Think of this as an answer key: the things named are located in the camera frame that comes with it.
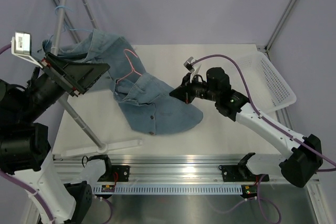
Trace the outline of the pink wire hanger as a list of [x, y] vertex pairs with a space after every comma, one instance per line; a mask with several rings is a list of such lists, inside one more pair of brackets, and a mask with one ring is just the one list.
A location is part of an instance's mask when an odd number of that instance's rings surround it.
[[130, 50], [130, 49], [124, 49], [124, 50], [123, 50], [123, 53], [124, 53], [124, 56], [126, 57], [128, 63], [129, 63], [129, 66], [130, 66], [130, 68], [131, 68], [131, 71], [130, 71], [128, 74], [126, 74], [125, 76], [123, 76], [122, 78], [119, 78], [119, 79], [117, 80], [116, 84], [118, 84], [118, 83], [121, 82], [122, 80], [126, 79], [128, 76], [132, 75], [133, 73], [137, 74], [138, 76], [142, 76], [142, 74], [141, 74], [140, 72], [136, 71], [136, 69], [134, 68], [133, 63], [132, 63], [130, 57], [128, 56], [128, 53], [132, 54], [132, 55], [133, 55], [134, 57], [136, 57], [137, 59], [139, 59], [139, 56], [138, 56], [135, 52], [133, 52], [132, 50]]

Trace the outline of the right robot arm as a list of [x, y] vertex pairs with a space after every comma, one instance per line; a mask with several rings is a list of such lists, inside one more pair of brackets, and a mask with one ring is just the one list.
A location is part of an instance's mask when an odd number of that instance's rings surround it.
[[170, 96], [186, 104], [195, 98], [213, 101], [222, 116], [251, 129], [280, 153], [278, 157], [246, 154], [237, 164], [243, 180], [262, 175], [282, 176], [302, 188], [323, 163], [319, 138], [294, 132], [261, 112], [247, 96], [232, 88], [229, 76], [220, 67], [208, 69], [206, 79], [186, 74]]

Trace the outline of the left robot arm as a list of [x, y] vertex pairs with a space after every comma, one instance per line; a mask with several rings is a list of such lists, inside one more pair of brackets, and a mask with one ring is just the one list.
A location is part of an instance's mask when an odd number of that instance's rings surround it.
[[27, 192], [41, 223], [81, 223], [92, 203], [92, 187], [113, 176], [108, 156], [96, 155], [78, 178], [63, 183], [48, 127], [36, 121], [63, 94], [86, 93], [108, 70], [106, 63], [71, 62], [47, 53], [26, 87], [1, 82], [1, 176]]

